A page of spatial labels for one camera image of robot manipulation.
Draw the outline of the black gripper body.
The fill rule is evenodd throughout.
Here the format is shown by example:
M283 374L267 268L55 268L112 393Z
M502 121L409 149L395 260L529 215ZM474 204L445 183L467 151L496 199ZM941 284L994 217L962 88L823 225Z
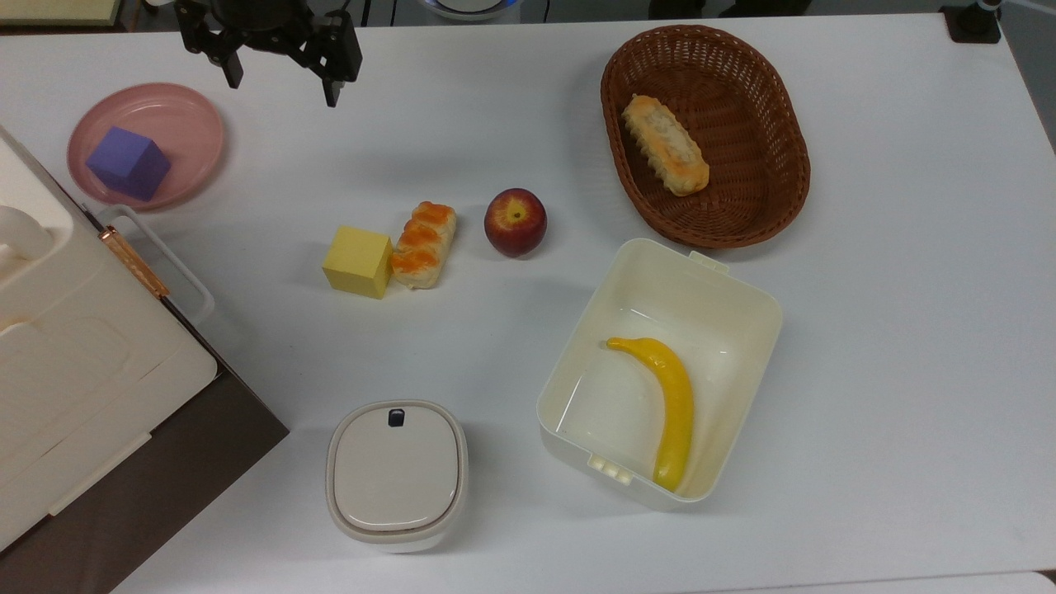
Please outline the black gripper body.
M211 11L219 23L234 31L280 31L298 41L314 33L313 13L305 1L211 1Z

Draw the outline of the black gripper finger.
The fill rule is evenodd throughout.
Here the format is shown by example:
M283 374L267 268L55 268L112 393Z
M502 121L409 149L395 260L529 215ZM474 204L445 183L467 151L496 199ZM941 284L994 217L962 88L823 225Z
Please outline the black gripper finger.
M209 63L221 68L228 86L238 89L243 79L243 67L238 57L243 34L222 24L211 7L197 1L175 1L175 17L185 49L206 56Z
M288 56L321 80L327 106L338 105L341 90L358 79L362 50L347 10L332 10L322 16L304 10L285 24Z

